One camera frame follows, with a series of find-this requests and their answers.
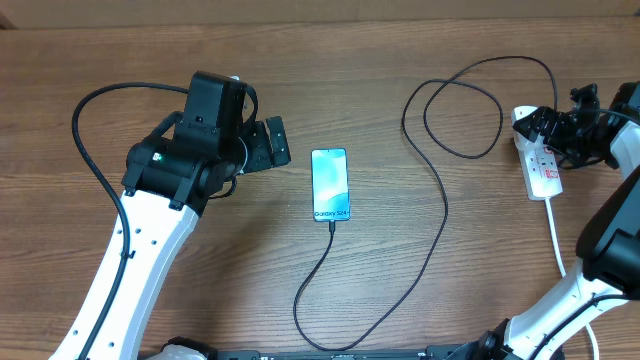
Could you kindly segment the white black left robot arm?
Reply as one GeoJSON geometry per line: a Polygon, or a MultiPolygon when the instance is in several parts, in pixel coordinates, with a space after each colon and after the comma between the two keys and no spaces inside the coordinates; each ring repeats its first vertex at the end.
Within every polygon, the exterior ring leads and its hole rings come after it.
{"type": "Polygon", "coordinates": [[[173,112],[134,145],[114,201],[118,217],[81,310],[56,359],[135,359],[166,275],[207,202],[239,175],[291,160],[281,117],[173,112]]]}

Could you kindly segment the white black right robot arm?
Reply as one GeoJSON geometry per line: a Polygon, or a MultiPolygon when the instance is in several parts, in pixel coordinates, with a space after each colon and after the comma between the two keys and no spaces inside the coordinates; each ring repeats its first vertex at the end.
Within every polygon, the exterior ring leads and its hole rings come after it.
{"type": "Polygon", "coordinates": [[[622,84],[611,105],[597,88],[572,89],[568,112],[520,106],[512,111],[514,142],[525,169],[549,177],[563,154],[575,168],[590,160],[620,170],[623,181],[582,230],[577,259],[535,305],[448,359],[560,359],[561,346],[605,312],[639,298],[639,85],[622,84]]]}

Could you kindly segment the blue Galaxy smartphone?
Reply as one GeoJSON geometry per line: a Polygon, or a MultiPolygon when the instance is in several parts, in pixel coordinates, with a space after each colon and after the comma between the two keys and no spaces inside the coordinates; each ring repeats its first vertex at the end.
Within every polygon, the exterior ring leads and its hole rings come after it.
{"type": "Polygon", "coordinates": [[[311,174],[314,220],[348,221],[351,218],[351,209],[346,150],[313,150],[311,174]]]}

